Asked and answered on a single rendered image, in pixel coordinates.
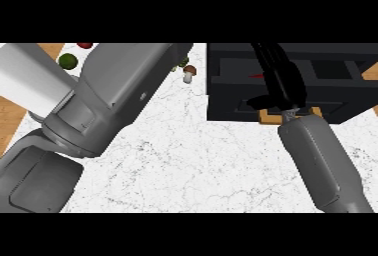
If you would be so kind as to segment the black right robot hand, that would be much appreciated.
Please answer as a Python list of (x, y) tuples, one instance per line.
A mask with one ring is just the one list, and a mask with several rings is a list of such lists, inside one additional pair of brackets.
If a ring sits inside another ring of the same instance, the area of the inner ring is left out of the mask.
[(258, 96), (247, 101), (256, 109), (278, 107), (281, 111), (300, 109), (306, 106), (306, 85), (296, 63), (278, 43), (252, 44), (264, 69), (268, 95)]

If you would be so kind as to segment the dark grey open drawer cabinet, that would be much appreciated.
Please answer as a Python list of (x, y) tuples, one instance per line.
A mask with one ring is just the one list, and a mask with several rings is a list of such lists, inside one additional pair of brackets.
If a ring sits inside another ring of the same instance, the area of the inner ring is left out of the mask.
[[(331, 124), (340, 124), (378, 105), (378, 78), (365, 71), (378, 63), (378, 43), (284, 43), (308, 90), (306, 107), (323, 111)], [(268, 93), (253, 46), (249, 43), (207, 45), (207, 119), (256, 122), (258, 111), (247, 101)]]

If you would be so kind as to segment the brown wooden board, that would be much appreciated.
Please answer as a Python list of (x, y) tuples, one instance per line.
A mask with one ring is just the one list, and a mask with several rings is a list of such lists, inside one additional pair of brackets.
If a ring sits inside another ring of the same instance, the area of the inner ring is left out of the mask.
[[(323, 111), (320, 107), (312, 107), (309, 109), (309, 113), (323, 116)], [(268, 110), (264, 109), (259, 111), (259, 123), (262, 125), (281, 125), (283, 115), (271, 115)]]

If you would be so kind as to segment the brown cap mushroom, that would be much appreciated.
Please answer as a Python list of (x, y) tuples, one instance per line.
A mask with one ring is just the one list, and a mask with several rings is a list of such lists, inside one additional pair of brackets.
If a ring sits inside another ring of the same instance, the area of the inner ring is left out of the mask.
[(197, 75), (197, 68), (193, 65), (188, 65), (184, 68), (184, 82), (191, 84), (193, 83), (193, 77)]

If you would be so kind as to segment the green leafy vegetable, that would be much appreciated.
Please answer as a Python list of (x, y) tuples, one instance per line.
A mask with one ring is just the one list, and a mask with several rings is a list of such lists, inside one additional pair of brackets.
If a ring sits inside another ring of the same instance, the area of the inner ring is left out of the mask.
[(175, 72), (179, 67), (184, 68), (188, 63), (190, 63), (190, 57), (187, 57), (187, 58), (182, 60), (182, 62), (179, 63), (179, 65), (173, 67), (172, 72)]

